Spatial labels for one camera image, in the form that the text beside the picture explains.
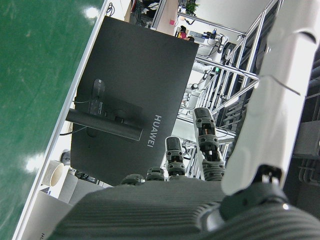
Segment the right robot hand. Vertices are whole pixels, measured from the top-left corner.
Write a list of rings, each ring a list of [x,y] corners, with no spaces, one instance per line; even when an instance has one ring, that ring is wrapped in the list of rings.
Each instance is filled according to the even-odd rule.
[[[222,177],[178,176],[85,195],[52,240],[317,240],[320,222],[282,188],[320,44],[320,3],[286,0]]]

